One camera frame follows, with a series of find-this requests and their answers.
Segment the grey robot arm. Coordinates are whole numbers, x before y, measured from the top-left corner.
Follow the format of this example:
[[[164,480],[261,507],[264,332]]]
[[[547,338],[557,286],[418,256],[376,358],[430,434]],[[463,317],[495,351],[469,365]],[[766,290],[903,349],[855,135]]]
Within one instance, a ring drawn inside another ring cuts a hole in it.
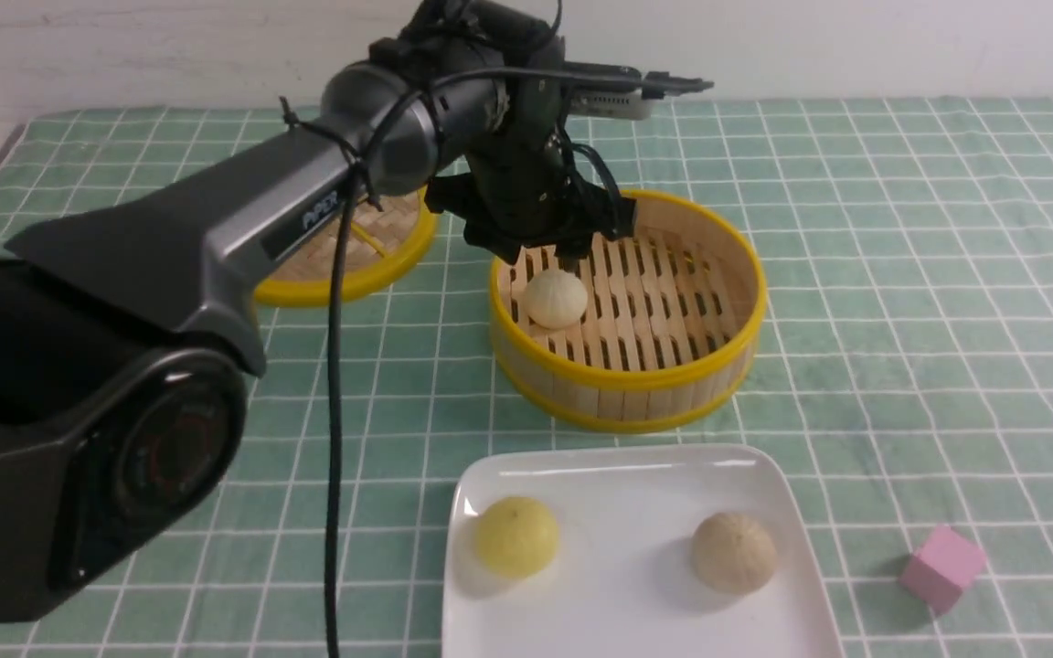
[[[329,80],[319,112],[167,187],[20,230],[0,255],[0,624],[40,620],[196,509],[266,370],[252,295],[319,230],[423,191],[513,262],[588,257],[632,201],[581,178],[564,124],[706,80],[569,62],[557,24],[425,1]]]

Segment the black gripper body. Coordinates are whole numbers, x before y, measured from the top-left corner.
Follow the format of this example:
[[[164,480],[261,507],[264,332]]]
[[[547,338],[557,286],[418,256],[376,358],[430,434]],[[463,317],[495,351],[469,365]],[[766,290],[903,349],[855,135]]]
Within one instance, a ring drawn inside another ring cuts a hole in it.
[[[590,80],[503,80],[500,125],[465,149],[468,172],[428,183],[428,208],[462,219],[469,246],[508,265],[522,250],[552,247],[576,266],[597,237],[634,237],[638,204],[596,149],[569,137],[569,92],[580,82]]]

